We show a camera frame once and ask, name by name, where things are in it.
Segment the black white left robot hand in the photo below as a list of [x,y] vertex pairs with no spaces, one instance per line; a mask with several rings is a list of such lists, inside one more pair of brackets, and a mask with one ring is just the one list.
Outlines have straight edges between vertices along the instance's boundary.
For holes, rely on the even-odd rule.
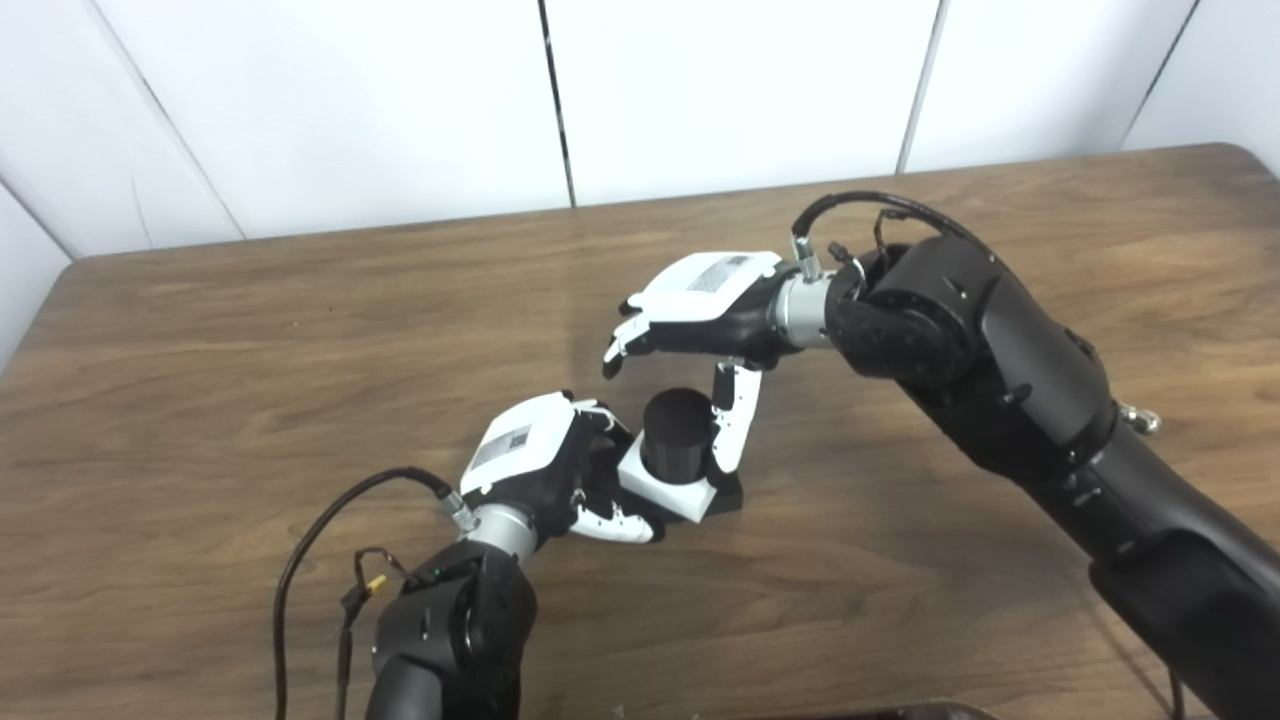
[[470,514],[456,515],[463,537],[520,561],[570,533],[621,544],[660,542],[662,521],[623,506],[616,465],[599,455],[626,452],[634,441],[605,404],[568,391],[504,410],[460,478],[460,501]]

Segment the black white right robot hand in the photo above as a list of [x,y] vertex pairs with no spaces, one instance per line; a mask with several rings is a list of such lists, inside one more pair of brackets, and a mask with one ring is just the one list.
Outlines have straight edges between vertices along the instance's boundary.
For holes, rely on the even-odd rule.
[[717,357],[710,395],[710,454],[735,473],[756,411],[762,375],[799,354],[774,319],[796,269],[777,254],[695,252],[662,270],[620,305],[602,374],[616,377],[625,359],[649,354]]

